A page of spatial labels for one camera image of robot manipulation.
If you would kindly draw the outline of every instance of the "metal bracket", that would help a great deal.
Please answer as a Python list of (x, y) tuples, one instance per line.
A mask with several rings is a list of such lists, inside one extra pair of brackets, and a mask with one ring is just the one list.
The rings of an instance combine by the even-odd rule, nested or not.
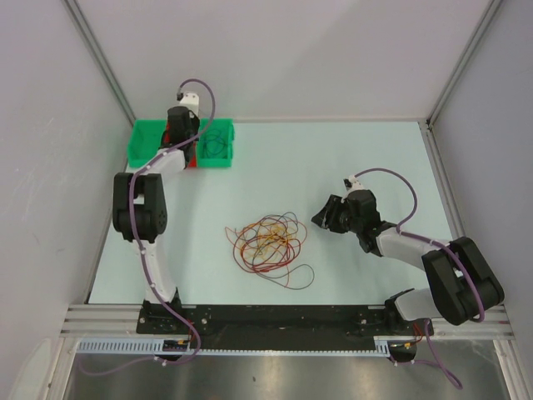
[(120, 105), (124, 115), (127, 120), (133, 126), (135, 123), (136, 117), (133, 113), (132, 107), (128, 102), (124, 91), (122, 90), (120, 83), (118, 83), (117, 77), (113, 72), (109, 61), (102, 48), (100, 43), (96, 39), (94, 33), (92, 32), (89, 22), (85, 18), (80, 5), (77, 0), (62, 0), (65, 8), (67, 9), (68, 14), (71, 16), (72, 23), (76, 26), (77, 30), (80, 32), (83, 41), (87, 45), (87, 50), (91, 53), (92, 58), (98, 66), (98, 69), (102, 73), (103, 77), (106, 79), (107, 85), (111, 89), (113, 95), (115, 96), (118, 104)]
[(514, 340), (495, 340), (494, 347), (500, 360), (501, 371), (506, 380), (507, 390), (511, 400), (526, 400), (533, 398), (533, 390), (527, 376), (520, 352)]

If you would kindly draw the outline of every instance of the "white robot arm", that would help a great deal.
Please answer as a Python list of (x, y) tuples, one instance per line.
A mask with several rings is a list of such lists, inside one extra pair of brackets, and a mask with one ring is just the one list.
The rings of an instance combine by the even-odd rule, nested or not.
[[(167, 207), (163, 186), (169, 183), (180, 171), (184, 170), (193, 158), (194, 146), (185, 146), (167, 152), (167, 149), (196, 135), (199, 97), (194, 92), (183, 93), (178, 106), (168, 110), (167, 128), (162, 132), (161, 146), (157, 155), (165, 153), (157, 163), (145, 171), (135, 182), (134, 200), (137, 232), (144, 248), (147, 270), (152, 280), (152, 287), (145, 290), (145, 302), (159, 305), (153, 289), (166, 303), (171, 303), (177, 296), (177, 285), (168, 270), (167, 260), (162, 248), (162, 234), (167, 226)], [(141, 250), (133, 240), (132, 223), (129, 217), (128, 189), (132, 175), (137, 170), (119, 173), (115, 176), (113, 189), (113, 226), (122, 233), (125, 240), (132, 243), (133, 251), (141, 256)]]
[[(437, 241), (402, 232), (394, 223), (381, 220), (374, 194), (355, 175), (344, 183), (345, 195), (331, 195), (311, 221), (334, 233), (355, 233), (365, 253), (395, 258), (426, 273), (429, 289), (408, 290), (390, 299), (401, 318), (414, 321), (442, 316), (459, 325), (478, 315), (480, 305), (484, 312), (503, 301), (500, 283), (471, 239)], [(457, 271), (452, 258), (457, 258), (468, 277)]]

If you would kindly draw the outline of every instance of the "white wall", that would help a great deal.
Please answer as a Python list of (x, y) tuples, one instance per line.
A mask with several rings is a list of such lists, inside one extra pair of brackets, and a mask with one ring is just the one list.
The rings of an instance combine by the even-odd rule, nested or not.
[(533, 2), (508, 0), (436, 123), (467, 233), (533, 373)]
[(489, 0), (79, 2), (138, 118), (194, 76), (224, 116), (397, 120), (429, 114)]
[(0, 398), (79, 300), (126, 119), (59, 0), (0, 4)]

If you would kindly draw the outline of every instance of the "purple cable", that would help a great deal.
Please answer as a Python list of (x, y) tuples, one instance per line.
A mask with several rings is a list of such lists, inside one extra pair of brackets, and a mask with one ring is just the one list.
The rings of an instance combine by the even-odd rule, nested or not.
[[(162, 152), (161, 154), (158, 154), (152, 160), (150, 160), (147, 163), (147, 165), (145, 165), (144, 167), (139, 169), (137, 172), (135, 172), (133, 174), (133, 176), (132, 176), (132, 180), (130, 181), (129, 194), (128, 194), (128, 206), (129, 206), (129, 213), (130, 213), (130, 221), (132, 222), (132, 233), (133, 233), (133, 237), (135, 238), (135, 241), (137, 242), (137, 245), (139, 246), (139, 251), (140, 251), (140, 254), (141, 254), (142, 270), (143, 270), (144, 276), (145, 276), (145, 278), (146, 278), (146, 280), (148, 282), (148, 286), (151, 288), (154, 296), (161, 303), (161, 305), (173, 317), (177, 318), (179, 321), (184, 323), (191, 330), (192, 336), (197, 339), (197, 346), (196, 346), (196, 348), (194, 349), (194, 351), (192, 352), (192, 354), (189, 357), (182, 357), (182, 358), (179, 358), (176, 361), (163, 360), (163, 365), (166, 365), (166, 364), (180, 365), (180, 364), (184, 364), (184, 363), (187, 363), (187, 362), (191, 361), (198, 354), (198, 352), (200, 351), (200, 348), (202, 346), (202, 340), (200, 339), (200, 335), (198, 334), (198, 331), (194, 328), (194, 325), (192, 325), (184, 317), (182, 317), (180, 314), (178, 314), (172, 308), (170, 308), (167, 305), (167, 303), (165, 302), (165, 300), (161, 297), (161, 295), (157, 292), (157, 288), (155, 286), (153, 286), (153, 280), (152, 280), (152, 277), (150, 277), (150, 272), (148, 271), (147, 260), (146, 260), (145, 254), (143, 253), (145, 251), (145, 248), (142, 245), (141, 238), (139, 237), (139, 233), (137, 231), (137, 224), (136, 224), (136, 219), (135, 219), (135, 206), (134, 206), (134, 203), (133, 203), (133, 200), (135, 198), (134, 188), (135, 188), (135, 181), (137, 180), (137, 178), (140, 175), (142, 175), (146, 171), (150, 170), (150, 168), (154, 164), (156, 164), (160, 159), (165, 157), (167, 154), (175, 152), (176, 150), (178, 150), (179, 148), (182, 148), (186, 144), (191, 143), (194, 140), (198, 139), (211, 126), (211, 124), (213, 122), (213, 119), (215, 117), (215, 111), (217, 109), (217, 102), (215, 101), (215, 94), (213, 93), (213, 91), (211, 90), (211, 88), (209, 87), (209, 85), (207, 83), (203, 82), (201, 79), (196, 79), (195, 77), (192, 77), (190, 79), (186, 79), (185, 81), (183, 81), (180, 84), (179, 88), (177, 89), (178, 94), (182, 91), (183, 87), (185, 85), (187, 85), (188, 83), (200, 83), (209, 92), (209, 95), (211, 96), (211, 101), (212, 101), (212, 109), (211, 109), (211, 115), (209, 116), (209, 121), (207, 121), (206, 126), (199, 133), (197, 133), (193, 137), (190, 137), (190, 138), (188, 138), (187, 140), (185, 140), (185, 141), (183, 141), (181, 143), (178, 143), (175, 146), (172, 146), (172, 147), (168, 148), (165, 152)], [(147, 360), (153, 360), (153, 359), (154, 359), (154, 357), (136, 358), (135, 360), (131, 360), (130, 362), (127, 362), (127, 363), (121, 365), (120, 367), (116, 367), (114, 369), (111, 369), (109, 371), (104, 371), (104, 372), (89, 372), (89, 371), (85, 370), (85, 368), (83, 368), (83, 366), (82, 366), (82, 364), (80, 362), (78, 363), (78, 367), (79, 367), (80, 371), (82, 371), (82, 373), (84, 373), (84, 374), (86, 374), (88, 376), (91, 376), (91, 377), (102, 377), (102, 376), (105, 376), (105, 375), (109, 375), (109, 374), (121, 371), (124, 368), (127, 368), (127, 367), (129, 367), (129, 366), (131, 366), (133, 364), (136, 364), (136, 363), (139, 363), (139, 362), (143, 362), (143, 361), (147, 361)]]
[(463, 273), (463, 276), (465, 277), (466, 283), (468, 284), (468, 287), (471, 289), (471, 291), (472, 291), (472, 293), (474, 295), (474, 299), (476, 300), (477, 307), (479, 309), (480, 316), (478, 318), (472, 318), (471, 321), (474, 321), (476, 323), (482, 323), (485, 320), (485, 308), (483, 307), (483, 302), (481, 301), (481, 296), (477, 292), (476, 285), (474, 285), (474, 282), (472, 281), (471, 276), (466, 271), (466, 268), (463, 265), (463, 263), (461, 262), (461, 260), (444, 244), (442, 244), (440, 242), (437, 242), (435, 240), (431, 240), (428, 237), (425, 237), (425, 236), (422, 236), (422, 235), (417, 235), (415, 233), (410, 233), (410, 232), (403, 232), (401, 230), (401, 226), (404, 223), (406, 223), (407, 221), (409, 221), (413, 217), (413, 215), (415, 215), (416, 210), (418, 208), (418, 197), (416, 195), (416, 192), (415, 192), (415, 189), (413, 188), (413, 186), (409, 183), (409, 181), (407, 181), (407, 179), (402, 177), (402, 175), (400, 175), (398, 172), (394, 172), (394, 171), (392, 171), (390, 169), (386, 169), (386, 168), (370, 168), (370, 169), (366, 169), (365, 171), (361, 171), (361, 172), (357, 173), (356, 174), (356, 178), (358, 178), (361, 175), (364, 175), (366, 173), (373, 173), (373, 172), (390, 173), (391, 175), (394, 175), (395, 177), (397, 177), (400, 180), (402, 180), (407, 185), (409, 190), (411, 190), (411, 194), (413, 196), (413, 202), (414, 202), (413, 209), (411, 210), (411, 212), (409, 213), (409, 215), (407, 217), (403, 218), (398, 223), (398, 225), (396, 225), (396, 231), (402, 236), (406, 236), (408, 238), (415, 239), (415, 240), (418, 240), (418, 241), (421, 241), (421, 242), (424, 242), (424, 243), (429, 243), (432, 246), (440, 248), (440, 249), (444, 250), (448, 256), (450, 256), (450, 258), (453, 260), (453, 262), (456, 264), (456, 266), (459, 268), (459, 270)]
[(441, 358), (439, 357), (438, 352), (436, 352), (434, 344), (430, 340), (430, 330), (429, 330), (430, 320), (426, 319), (424, 322), (424, 332), (426, 334), (427, 339), (427, 345), (429, 346), (431, 353), (433, 354), (433, 357), (435, 358), (436, 362), (429, 361), (429, 360), (413, 360), (413, 361), (407, 361), (407, 362), (398, 362), (394, 359), (393, 356), (391, 356), (391, 361), (394, 362), (394, 365), (401, 364), (401, 365), (429, 365), (430, 367), (436, 367), (440, 368), (441, 371), (444, 373), (444, 375), (448, 378), (448, 380), (451, 382), (451, 384), (458, 390), (463, 389), (463, 384), (459, 380), (459, 378), (454, 375), (452, 371), (450, 371), (448, 368), (444, 366), (444, 363), (442, 362)]

